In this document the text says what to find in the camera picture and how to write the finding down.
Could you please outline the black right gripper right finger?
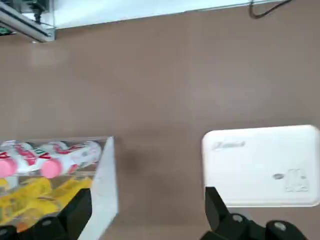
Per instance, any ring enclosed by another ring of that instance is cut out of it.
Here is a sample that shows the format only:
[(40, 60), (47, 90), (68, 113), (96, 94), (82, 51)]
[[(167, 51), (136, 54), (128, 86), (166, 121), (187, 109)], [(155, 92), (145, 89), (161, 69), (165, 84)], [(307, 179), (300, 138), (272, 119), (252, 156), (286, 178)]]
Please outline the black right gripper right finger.
[(205, 188), (205, 214), (211, 228), (202, 240), (307, 240), (294, 224), (270, 220), (261, 226), (227, 209), (215, 187)]

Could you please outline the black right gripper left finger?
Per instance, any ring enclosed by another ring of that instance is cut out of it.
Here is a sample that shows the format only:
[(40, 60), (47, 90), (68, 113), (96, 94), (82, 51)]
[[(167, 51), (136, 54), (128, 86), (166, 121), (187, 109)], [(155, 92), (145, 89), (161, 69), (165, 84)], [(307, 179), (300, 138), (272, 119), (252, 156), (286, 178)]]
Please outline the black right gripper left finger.
[(28, 229), (17, 232), (13, 225), (0, 227), (1, 240), (77, 240), (93, 213), (89, 188), (82, 188), (57, 216), (40, 219)]

